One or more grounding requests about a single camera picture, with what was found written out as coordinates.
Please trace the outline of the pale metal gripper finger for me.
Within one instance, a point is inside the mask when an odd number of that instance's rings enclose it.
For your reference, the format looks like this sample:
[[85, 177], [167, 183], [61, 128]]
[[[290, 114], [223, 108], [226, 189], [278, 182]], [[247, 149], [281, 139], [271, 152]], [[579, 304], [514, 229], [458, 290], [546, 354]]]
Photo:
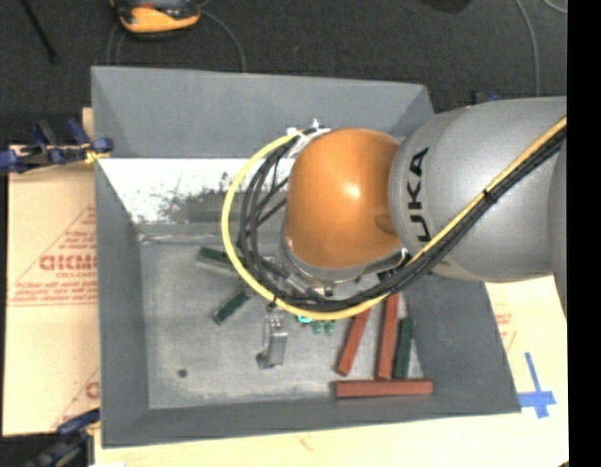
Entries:
[[279, 314], [272, 316], [271, 322], [271, 365], [284, 363], [285, 349], [289, 333], [284, 319]]
[[256, 362], [260, 369], [267, 369], [271, 366], [270, 364], [270, 335], [274, 326], [274, 315], [268, 312], [265, 315], [264, 326], [263, 326], [263, 339], [262, 349], [256, 355]]

